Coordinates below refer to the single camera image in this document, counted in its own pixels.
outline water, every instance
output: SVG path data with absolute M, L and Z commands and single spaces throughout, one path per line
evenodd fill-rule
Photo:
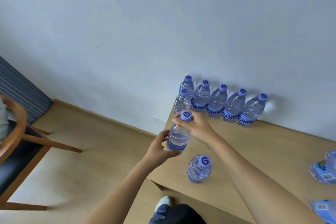
M 193 183 L 201 183 L 209 177 L 211 173 L 211 161 L 207 156 L 197 155 L 187 168 L 188 178 Z
M 336 184 L 336 150 L 326 152 L 325 160 L 313 163 L 309 172 L 320 183 Z
M 183 111 L 181 116 L 178 118 L 184 120 L 185 122 L 191 122 L 191 112 Z M 172 150 L 181 150 L 187 146 L 188 140 L 190 138 L 190 132 L 185 128 L 179 127 L 174 123 L 170 127 L 168 139 L 167 139 L 167 149 Z
M 236 122 L 239 126 L 248 127 L 264 111 L 268 96 L 264 93 L 246 102 L 242 112 L 237 115 Z
M 180 93 L 175 99 L 175 110 L 174 113 L 177 114 L 180 111 L 188 110 L 191 106 L 191 98 L 188 95 L 187 89 L 180 89 Z
M 245 96 L 247 91 L 239 89 L 227 99 L 222 111 L 222 120 L 225 122 L 234 122 L 236 116 L 242 111 L 245 105 Z
M 193 84 L 193 78 L 191 77 L 191 75 L 186 75 L 184 77 L 184 81 L 181 83 L 180 89 L 187 89 L 188 96 L 190 97 L 190 99 L 193 98 L 193 95 L 194 95 L 194 84 Z
M 197 112 L 203 112 L 208 105 L 208 100 L 210 97 L 210 83 L 204 80 L 195 90 L 194 96 L 192 97 L 191 106 Z
M 311 208 L 324 222 L 336 224 L 336 201 L 319 200 L 311 203 Z
M 225 84 L 221 84 L 218 89 L 212 92 L 207 107 L 207 113 L 210 117 L 217 117 L 220 115 L 226 99 L 228 98 L 227 90 L 228 87 Z

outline bottle cap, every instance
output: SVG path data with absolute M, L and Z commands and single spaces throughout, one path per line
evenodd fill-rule
M 181 113 L 181 120 L 183 120 L 185 122 L 191 122 L 191 118 L 192 118 L 191 112 L 183 111 Z
M 208 156 L 200 156 L 198 163 L 201 167 L 210 167 L 211 161 Z
M 202 87 L 209 87 L 210 83 L 209 81 L 207 80 L 204 80 L 202 83 L 201 83 Z
M 221 85 L 218 87 L 218 89 L 219 89 L 220 91 L 222 91 L 222 92 L 225 92 L 225 91 L 228 90 L 228 87 L 227 87 L 225 84 L 221 84 Z
M 185 82 L 192 82 L 192 81 L 193 81 L 193 77 L 192 77 L 191 75 L 186 75 L 186 76 L 184 77 L 184 81 L 185 81 Z
M 258 100 L 261 102 L 266 102 L 268 100 L 268 96 L 265 93 L 260 93 L 258 96 Z
M 246 96 L 247 91 L 243 88 L 240 88 L 237 93 L 238 93 L 239 96 L 244 97 L 244 96 Z
M 183 97 L 186 97 L 188 95 L 188 90 L 187 89 L 180 89 L 180 95 Z

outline white sneaker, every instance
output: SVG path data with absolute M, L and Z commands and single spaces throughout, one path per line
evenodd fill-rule
M 155 211 L 157 211 L 160 205 L 169 205 L 171 207 L 172 202 L 171 202 L 170 197 L 165 196 L 161 198 L 155 207 Z

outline black pants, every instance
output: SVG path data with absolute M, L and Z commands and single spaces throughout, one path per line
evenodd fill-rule
M 199 214 L 189 205 L 174 206 L 160 224 L 206 224 Z

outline blue jeans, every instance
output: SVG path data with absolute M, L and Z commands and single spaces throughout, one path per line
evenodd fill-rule
M 166 218 L 167 213 L 170 210 L 169 205 L 160 205 L 159 208 L 154 213 L 153 217 L 150 219 L 148 224 L 154 224 L 161 222 L 164 218 Z

